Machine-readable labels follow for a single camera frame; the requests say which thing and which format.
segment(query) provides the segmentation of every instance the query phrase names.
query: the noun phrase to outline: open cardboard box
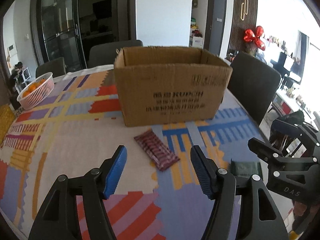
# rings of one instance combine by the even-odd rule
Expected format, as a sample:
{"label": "open cardboard box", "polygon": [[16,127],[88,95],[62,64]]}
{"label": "open cardboard box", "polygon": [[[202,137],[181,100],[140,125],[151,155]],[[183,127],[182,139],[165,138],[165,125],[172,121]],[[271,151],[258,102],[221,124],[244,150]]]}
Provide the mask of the open cardboard box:
{"label": "open cardboard box", "polygon": [[232,68],[203,49],[130,47],[114,71],[125,125],[140,126],[214,117]]}

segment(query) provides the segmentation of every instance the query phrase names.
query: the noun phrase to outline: gray chair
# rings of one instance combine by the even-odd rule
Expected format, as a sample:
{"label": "gray chair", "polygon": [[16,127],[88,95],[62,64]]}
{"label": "gray chair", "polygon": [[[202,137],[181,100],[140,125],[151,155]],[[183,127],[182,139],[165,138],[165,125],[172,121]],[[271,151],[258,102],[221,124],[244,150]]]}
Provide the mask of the gray chair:
{"label": "gray chair", "polygon": [[135,46],[143,46],[142,41],[118,41],[96,45],[90,49],[88,68],[113,64],[117,57],[117,49]]}
{"label": "gray chair", "polygon": [[66,65],[64,64],[64,58],[59,57],[57,59],[51,60],[44,63],[43,65],[37,67],[36,69],[36,78],[40,77],[43,74],[52,72],[53,78],[60,77],[66,74]]}
{"label": "gray chair", "polygon": [[239,52],[232,61],[228,89],[259,125],[276,95],[281,76],[247,53]]}

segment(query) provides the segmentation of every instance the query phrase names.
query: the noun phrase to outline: dining table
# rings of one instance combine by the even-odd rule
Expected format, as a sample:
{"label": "dining table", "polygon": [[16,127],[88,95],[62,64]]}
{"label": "dining table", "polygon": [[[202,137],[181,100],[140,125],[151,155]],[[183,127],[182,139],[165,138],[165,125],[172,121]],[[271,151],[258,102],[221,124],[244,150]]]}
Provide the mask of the dining table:
{"label": "dining table", "polygon": [[[118,240],[197,240],[214,201],[203,194],[190,161],[199,145],[207,158],[228,169],[232,161],[258,162],[248,140],[264,140],[257,124],[226,89],[207,120],[126,127],[113,65],[54,79],[53,91],[11,125],[0,148],[0,212],[20,239],[27,239],[37,212],[56,178],[83,176],[110,158],[119,145],[127,162],[116,191],[104,206]],[[157,170],[134,137],[148,129],[180,161]],[[81,196],[76,198],[83,240],[89,240]],[[236,196],[229,239],[240,212]]]}

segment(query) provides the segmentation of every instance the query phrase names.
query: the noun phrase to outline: fruit basket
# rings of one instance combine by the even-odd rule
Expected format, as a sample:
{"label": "fruit basket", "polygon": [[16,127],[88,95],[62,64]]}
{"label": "fruit basket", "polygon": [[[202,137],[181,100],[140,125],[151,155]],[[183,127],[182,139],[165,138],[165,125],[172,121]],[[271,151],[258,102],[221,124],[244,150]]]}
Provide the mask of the fruit basket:
{"label": "fruit basket", "polygon": [[18,95],[17,101],[25,110],[40,104],[53,90],[52,72],[46,73],[27,85]]}

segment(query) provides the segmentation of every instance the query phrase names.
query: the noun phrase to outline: red balloon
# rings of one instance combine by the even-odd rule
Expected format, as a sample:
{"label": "red balloon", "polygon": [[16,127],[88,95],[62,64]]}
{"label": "red balloon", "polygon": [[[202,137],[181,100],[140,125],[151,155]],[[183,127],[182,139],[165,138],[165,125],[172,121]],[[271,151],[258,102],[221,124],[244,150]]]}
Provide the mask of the red balloon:
{"label": "red balloon", "polygon": [[255,35],[253,33],[253,31],[251,29],[246,29],[244,31],[244,41],[245,42],[250,42],[250,41],[254,41]]}
{"label": "red balloon", "polygon": [[257,37],[261,37],[263,35],[263,33],[264,33],[264,30],[263,30],[262,26],[257,26],[257,28],[256,28],[256,36]]}
{"label": "red balloon", "polygon": [[264,42],[262,40],[260,40],[259,37],[256,37],[254,40],[254,43],[257,45],[257,47],[259,49],[262,49],[263,51],[266,50],[266,45],[264,44]]}

